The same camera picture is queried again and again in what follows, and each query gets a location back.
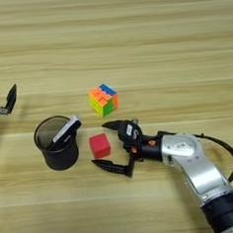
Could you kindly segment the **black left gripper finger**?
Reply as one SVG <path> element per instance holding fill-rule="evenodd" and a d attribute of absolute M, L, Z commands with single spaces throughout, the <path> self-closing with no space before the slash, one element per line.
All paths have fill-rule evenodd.
<path fill-rule="evenodd" d="M 11 90 L 8 93 L 7 99 L 6 99 L 6 110 L 8 113 L 12 112 L 12 109 L 14 108 L 16 104 L 16 98 L 17 98 L 17 85 L 14 84 L 11 88 Z"/>

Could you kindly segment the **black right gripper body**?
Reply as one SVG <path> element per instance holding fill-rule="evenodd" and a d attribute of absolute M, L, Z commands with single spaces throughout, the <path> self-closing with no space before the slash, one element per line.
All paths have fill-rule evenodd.
<path fill-rule="evenodd" d="M 162 137 L 144 136 L 138 146 L 125 143 L 122 147 L 129 154 L 129 163 L 125 167 L 125 174 L 129 177 L 133 175 L 134 164 L 137 161 L 143 162 L 145 159 L 161 162 L 162 159 Z"/>

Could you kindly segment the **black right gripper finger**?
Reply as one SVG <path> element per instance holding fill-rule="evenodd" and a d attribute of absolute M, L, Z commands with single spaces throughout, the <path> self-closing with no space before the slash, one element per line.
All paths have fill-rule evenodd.
<path fill-rule="evenodd" d="M 111 120 L 109 122 L 105 122 L 103 124 L 103 127 L 109 130 L 112 129 L 112 130 L 118 131 L 120 129 L 120 125 L 121 125 L 121 120 Z"/>
<path fill-rule="evenodd" d="M 93 163 L 107 172 L 130 176 L 127 165 L 119 165 L 104 159 L 93 160 Z"/>

